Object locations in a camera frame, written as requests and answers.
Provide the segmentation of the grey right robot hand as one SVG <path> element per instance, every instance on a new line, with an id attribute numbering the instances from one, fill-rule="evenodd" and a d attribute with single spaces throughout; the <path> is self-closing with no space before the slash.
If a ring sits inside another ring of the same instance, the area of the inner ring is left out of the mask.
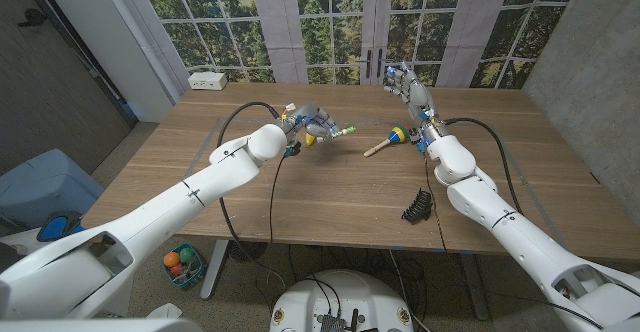
<path id="1" fill-rule="evenodd" d="M 419 141 L 424 147 L 447 135 L 436 111 L 433 96 L 405 62 L 400 67 L 387 66 L 385 78 L 387 86 L 384 89 L 399 96 L 405 103 Z"/>

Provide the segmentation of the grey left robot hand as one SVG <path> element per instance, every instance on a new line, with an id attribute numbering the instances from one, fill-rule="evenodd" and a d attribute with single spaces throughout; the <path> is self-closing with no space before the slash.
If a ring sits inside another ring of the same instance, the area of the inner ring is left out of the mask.
<path id="1" fill-rule="evenodd" d="M 293 142 L 301 130 L 320 139 L 320 142 L 332 142 L 340 131 L 335 120 L 315 104 L 286 110 L 280 125 L 288 142 Z"/>

